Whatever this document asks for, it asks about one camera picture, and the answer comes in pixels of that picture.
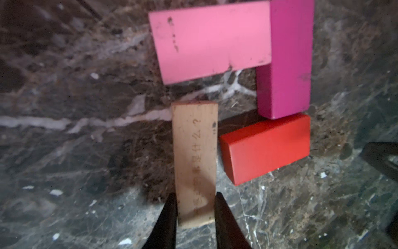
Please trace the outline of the natural wood block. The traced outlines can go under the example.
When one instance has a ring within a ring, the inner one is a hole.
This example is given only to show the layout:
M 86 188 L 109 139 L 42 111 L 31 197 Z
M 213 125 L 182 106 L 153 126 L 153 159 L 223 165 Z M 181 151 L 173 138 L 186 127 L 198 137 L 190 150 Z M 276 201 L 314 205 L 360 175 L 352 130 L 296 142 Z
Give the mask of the natural wood block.
M 197 228 L 215 220 L 218 104 L 174 102 L 171 111 L 178 226 Z

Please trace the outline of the magenta block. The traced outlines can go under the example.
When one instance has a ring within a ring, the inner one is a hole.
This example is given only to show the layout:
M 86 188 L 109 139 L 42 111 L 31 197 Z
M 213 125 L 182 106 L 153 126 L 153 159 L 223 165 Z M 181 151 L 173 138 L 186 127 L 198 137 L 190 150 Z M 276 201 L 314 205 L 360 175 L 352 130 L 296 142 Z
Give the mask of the magenta block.
M 258 112 L 279 119 L 309 108 L 315 3 L 271 1 L 270 64 L 256 68 Z

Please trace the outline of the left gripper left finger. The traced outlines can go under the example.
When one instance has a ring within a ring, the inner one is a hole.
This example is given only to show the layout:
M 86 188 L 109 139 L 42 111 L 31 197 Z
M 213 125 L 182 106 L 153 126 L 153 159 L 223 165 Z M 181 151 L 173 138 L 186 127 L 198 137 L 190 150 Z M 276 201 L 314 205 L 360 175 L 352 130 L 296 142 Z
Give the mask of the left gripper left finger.
M 176 194 L 171 193 L 142 249 L 175 249 L 177 214 Z

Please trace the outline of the red block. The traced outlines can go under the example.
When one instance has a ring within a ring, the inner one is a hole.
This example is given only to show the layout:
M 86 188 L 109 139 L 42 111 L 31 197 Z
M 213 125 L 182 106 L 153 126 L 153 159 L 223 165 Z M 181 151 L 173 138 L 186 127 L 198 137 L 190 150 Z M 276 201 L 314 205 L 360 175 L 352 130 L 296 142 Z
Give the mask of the red block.
M 310 154 L 311 118 L 268 119 L 220 136 L 226 175 L 238 186 Z

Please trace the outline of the light pink block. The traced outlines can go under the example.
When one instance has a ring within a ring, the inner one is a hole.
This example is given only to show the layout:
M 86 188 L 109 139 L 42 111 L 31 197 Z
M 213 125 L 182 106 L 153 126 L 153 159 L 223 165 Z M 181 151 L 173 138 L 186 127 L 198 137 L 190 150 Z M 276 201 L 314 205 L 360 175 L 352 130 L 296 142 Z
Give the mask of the light pink block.
M 269 64 L 270 14 L 269 1 L 149 13 L 162 82 L 171 85 Z

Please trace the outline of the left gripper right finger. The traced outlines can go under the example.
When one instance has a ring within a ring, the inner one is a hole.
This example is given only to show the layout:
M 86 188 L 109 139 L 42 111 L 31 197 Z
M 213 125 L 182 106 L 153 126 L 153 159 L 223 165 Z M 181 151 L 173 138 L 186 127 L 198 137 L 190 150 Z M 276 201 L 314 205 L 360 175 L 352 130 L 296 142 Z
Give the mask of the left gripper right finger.
M 252 249 L 221 192 L 215 197 L 215 224 L 218 249 Z

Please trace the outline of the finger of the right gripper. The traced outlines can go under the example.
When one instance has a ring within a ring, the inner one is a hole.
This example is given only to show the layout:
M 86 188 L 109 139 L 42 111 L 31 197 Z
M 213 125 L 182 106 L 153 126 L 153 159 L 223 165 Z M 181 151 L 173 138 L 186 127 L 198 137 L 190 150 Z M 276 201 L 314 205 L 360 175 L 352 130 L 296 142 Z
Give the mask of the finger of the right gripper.
M 397 155 L 397 142 L 371 142 L 360 153 L 360 157 L 370 166 L 395 182 L 398 182 L 398 165 L 391 162 L 389 156 Z

